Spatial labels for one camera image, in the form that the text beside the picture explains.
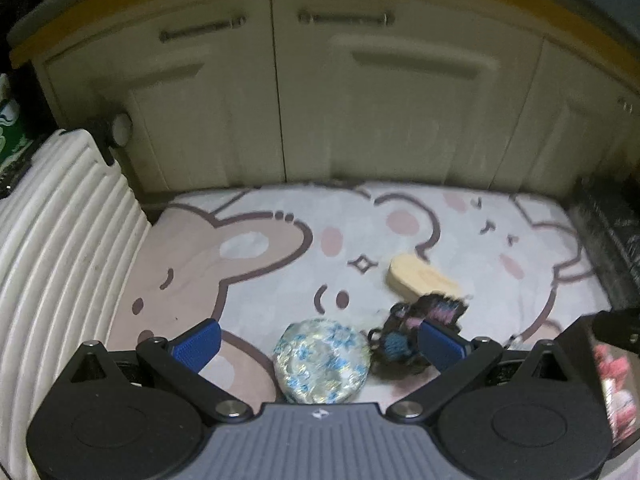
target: round knob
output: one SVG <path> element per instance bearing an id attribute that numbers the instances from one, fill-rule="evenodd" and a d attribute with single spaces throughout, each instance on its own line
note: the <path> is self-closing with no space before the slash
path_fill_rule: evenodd
<path id="1" fill-rule="evenodd" d="M 223 400 L 216 405 L 216 411 L 223 416 L 235 418 L 246 413 L 247 405 L 241 400 L 229 399 Z"/>
<path id="2" fill-rule="evenodd" d="M 391 409 L 396 415 L 402 418 L 415 418 L 422 413 L 422 406 L 412 400 L 401 400 L 396 402 Z"/>
<path id="3" fill-rule="evenodd" d="M 117 114 L 111 121 L 110 141 L 116 148 L 123 148 L 133 130 L 131 118 L 127 114 Z"/>

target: cabinet handle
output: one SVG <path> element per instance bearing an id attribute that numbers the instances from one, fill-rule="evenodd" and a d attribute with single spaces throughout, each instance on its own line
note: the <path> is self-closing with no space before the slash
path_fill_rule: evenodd
<path id="1" fill-rule="evenodd" d="M 366 14 L 314 14 L 308 10 L 300 10 L 298 21 L 304 25 L 312 23 L 340 23 L 341 25 L 373 25 L 375 27 L 390 27 L 396 20 L 391 12 L 383 12 L 379 16 Z"/>
<path id="2" fill-rule="evenodd" d="M 623 97 L 619 97 L 619 98 L 618 98 L 618 104 L 619 104 L 620 106 L 622 106 L 622 109 L 623 109 L 626 113 L 628 113 L 629 115 L 631 115 L 631 114 L 634 112 L 634 106 L 633 106 L 633 104 L 631 104 L 631 103 L 627 102 L 625 98 L 623 98 Z"/>
<path id="3" fill-rule="evenodd" d="M 160 43 L 177 40 L 178 38 L 190 38 L 191 36 L 199 36 L 210 32 L 225 30 L 226 28 L 240 28 L 246 23 L 246 17 L 238 16 L 230 20 L 221 20 L 219 22 L 206 23 L 205 25 L 195 25 L 194 27 L 181 28 L 179 30 L 161 30 L 158 35 Z"/>

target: white ribbed bedding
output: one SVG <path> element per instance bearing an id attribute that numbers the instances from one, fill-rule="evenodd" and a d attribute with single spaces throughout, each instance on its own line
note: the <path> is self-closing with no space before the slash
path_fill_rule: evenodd
<path id="1" fill-rule="evenodd" d="M 28 422 L 66 361 L 105 340 L 149 224 L 84 130 L 55 133 L 0 201 L 0 460 L 36 478 Z"/>

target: sparkle symbol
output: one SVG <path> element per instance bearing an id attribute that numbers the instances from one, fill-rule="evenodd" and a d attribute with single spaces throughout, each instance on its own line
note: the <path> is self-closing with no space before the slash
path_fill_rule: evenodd
<path id="1" fill-rule="evenodd" d="M 347 265 L 355 267 L 360 271 L 361 274 L 364 274 L 369 269 L 372 269 L 373 267 L 377 267 L 378 262 L 374 262 L 373 260 L 370 260 L 369 258 L 367 258 L 364 254 L 361 254 L 355 260 L 351 260 L 350 262 L 347 262 Z"/>

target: white cabinet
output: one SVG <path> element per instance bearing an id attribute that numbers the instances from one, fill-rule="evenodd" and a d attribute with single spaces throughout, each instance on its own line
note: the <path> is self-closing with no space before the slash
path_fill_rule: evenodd
<path id="1" fill-rule="evenodd" d="M 63 126 L 126 110 L 147 192 L 284 179 L 270 0 L 148 16 L 46 63 Z"/>
<path id="2" fill-rule="evenodd" d="M 565 195 L 580 176 L 628 176 L 640 158 L 640 99 L 545 42 L 494 187 Z"/>
<path id="3" fill-rule="evenodd" d="M 291 180 L 488 187 L 542 44 L 418 0 L 273 0 L 273 25 Z"/>

